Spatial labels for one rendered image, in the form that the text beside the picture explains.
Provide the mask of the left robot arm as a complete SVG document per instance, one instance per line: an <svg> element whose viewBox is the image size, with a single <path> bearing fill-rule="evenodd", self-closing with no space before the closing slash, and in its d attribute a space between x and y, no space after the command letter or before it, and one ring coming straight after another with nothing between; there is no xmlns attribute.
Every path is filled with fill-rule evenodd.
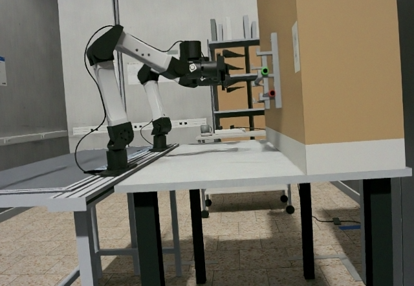
<svg viewBox="0 0 414 286"><path fill-rule="evenodd" d="M171 120L164 109L158 89L159 76L159 72L146 64L143 64L137 73L138 80L146 90L153 115L152 124L154 128L151 132L151 135L154 135L153 148L149 149L149 151L165 151L170 148L170 146L166 145L165 135L171 131L172 125ZM179 85L191 88L196 88L197 86L210 86L209 80L211 80L211 78L188 79L187 76L173 79L173 81L177 82Z"/></svg>

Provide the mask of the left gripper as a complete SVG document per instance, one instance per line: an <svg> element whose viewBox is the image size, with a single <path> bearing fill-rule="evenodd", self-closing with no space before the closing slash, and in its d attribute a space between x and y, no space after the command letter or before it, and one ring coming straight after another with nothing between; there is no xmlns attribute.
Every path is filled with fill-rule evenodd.
<svg viewBox="0 0 414 286"><path fill-rule="evenodd" d="M233 65L229 65L229 70L243 70L243 68L234 67ZM209 80L209 85L210 86L218 85L218 83L217 83L217 81ZM222 91L225 91L225 88L226 88L226 92L230 93L230 92L232 92L236 89L240 89L240 88L243 88L243 87L229 87L229 88L227 88L227 87L224 87L224 85L222 85Z"/></svg>

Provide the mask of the grey metal post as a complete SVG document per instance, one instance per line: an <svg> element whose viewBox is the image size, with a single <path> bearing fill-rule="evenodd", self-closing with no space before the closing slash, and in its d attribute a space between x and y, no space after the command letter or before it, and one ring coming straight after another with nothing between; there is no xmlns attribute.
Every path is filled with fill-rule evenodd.
<svg viewBox="0 0 414 286"><path fill-rule="evenodd" d="M113 26L115 26L115 25L120 24L119 6L118 6L118 0L111 0L111 1L112 1L112 11L113 11ZM122 52L118 52L116 50L115 55L116 55L116 72L117 72L118 87L119 87L120 94L122 97L124 109L127 114L126 101L125 101L124 68L123 68Z"/></svg>

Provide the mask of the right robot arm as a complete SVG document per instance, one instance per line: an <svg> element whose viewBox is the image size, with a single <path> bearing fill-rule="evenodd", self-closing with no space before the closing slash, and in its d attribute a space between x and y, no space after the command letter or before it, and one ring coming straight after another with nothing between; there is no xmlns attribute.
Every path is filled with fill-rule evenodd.
<svg viewBox="0 0 414 286"><path fill-rule="evenodd" d="M179 44L179 59L160 52L137 40L123 30L122 25L115 25L96 39L87 49L87 58L98 81L106 112L109 142L107 148L107 169L97 176L118 177L137 167L137 163L128 164L126 146L134 139L131 122L125 112L116 75L114 71L114 50L148 65L169 80L187 76L188 79L202 78L201 41L183 41Z"/></svg>

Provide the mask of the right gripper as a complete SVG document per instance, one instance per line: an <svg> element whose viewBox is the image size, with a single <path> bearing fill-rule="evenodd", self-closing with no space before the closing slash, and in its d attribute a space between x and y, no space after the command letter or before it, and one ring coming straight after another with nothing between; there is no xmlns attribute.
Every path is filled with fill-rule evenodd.
<svg viewBox="0 0 414 286"><path fill-rule="evenodd" d="M225 80L224 57L241 58L246 57L246 55L237 54L226 49L222 49L222 51L222 56L221 53L216 53L217 61L201 61L201 68L204 68L204 70L201 71L202 78L217 78L213 80L217 81L218 85L222 85L222 82L224 82L224 87L229 87L237 82L247 80L247 78Z"/></svg>

